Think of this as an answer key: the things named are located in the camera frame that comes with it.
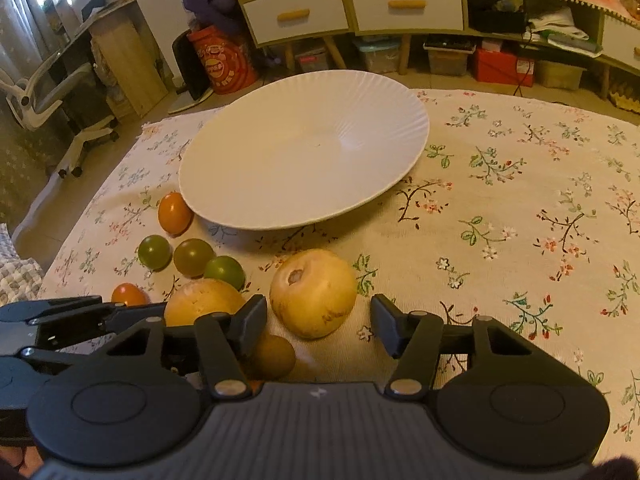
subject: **white plate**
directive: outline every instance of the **white plate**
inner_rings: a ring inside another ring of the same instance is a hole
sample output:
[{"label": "white plate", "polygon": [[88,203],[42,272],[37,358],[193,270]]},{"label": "white plate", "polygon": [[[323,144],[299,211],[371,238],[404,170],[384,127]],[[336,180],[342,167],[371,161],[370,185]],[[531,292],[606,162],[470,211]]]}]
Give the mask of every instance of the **white plate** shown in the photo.
[{"label": "white plate", "polygon": [[180,192],[196,214],[223,226],[311,224],[392,187],[428,134],[424,105],[392,79],[353,70],[289,77],[202,127],[182,156]]}]

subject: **checkered fabric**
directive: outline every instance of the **checkered fabric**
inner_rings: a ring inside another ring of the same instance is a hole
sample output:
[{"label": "checkered fabric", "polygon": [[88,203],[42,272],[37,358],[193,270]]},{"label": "checkered fabric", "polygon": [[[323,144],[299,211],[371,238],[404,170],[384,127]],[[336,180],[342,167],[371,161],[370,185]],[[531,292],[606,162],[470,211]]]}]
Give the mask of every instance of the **checkered fabric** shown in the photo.
[{"label": "checkered fabric", "polygon": [[6,224],[0,224],[0,306],[35,300],[44,272],[33,258],[21,260],[15,252]]}]

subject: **drawer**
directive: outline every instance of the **drawer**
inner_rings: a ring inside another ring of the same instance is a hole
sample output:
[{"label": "drawer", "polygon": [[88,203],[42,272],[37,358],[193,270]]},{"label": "drawer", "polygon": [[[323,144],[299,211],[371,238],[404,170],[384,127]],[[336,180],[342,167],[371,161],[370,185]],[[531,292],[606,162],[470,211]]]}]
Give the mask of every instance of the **drawer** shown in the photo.
[{"label": "drawer", "polygon": [[353,0],[358,30],[462,30],[462,0]]},{"label": "drawer", "polygon": [[349,28],[342,0],[254,0],[244,12],[257,44]]},{"label": "drawer", "polygon": [[640,70],[640,57],[634,53],[636,47],[640,48],[640,30],[611,16],[604,17],[602,53],[605,56]]}]

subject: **black gripper pad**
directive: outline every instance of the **black gripper pad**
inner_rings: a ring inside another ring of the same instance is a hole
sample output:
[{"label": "black gripper pad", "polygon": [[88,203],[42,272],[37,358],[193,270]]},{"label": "black gripper pad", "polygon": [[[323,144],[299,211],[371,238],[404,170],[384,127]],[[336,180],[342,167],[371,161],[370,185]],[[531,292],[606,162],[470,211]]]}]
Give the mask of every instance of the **black gripper pad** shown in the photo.
[{"label": "black gripper pad", "polygon": [[420,404],[382,397],[370,383],[268,383],[251,400],[214,408],[191,441],[150,463],[87,470],[50,460],[32,479],[575,480],[588,469],[515,472],[477,462]]}]

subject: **orange drawer handle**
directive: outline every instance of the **orange drawer handle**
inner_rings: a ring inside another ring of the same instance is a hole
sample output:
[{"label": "orange drawer handle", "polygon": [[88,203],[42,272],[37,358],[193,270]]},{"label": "orange drawer handle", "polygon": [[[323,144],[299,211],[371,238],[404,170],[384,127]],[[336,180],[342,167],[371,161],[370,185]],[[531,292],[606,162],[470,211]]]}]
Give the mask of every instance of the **orange drawer handle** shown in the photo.
[{"label": "orange drawer handle", "polygon": [[278,14],[279,22],[290,22],[292,20],[299,20],[300,18],[306,18],[309,16],[309,9],[292,10],[291,12],[283,12]]},{"label": "orange drawer handle", "polygon": [[391,0],[389,9],[424,9],[427,2],[424,0]]}]

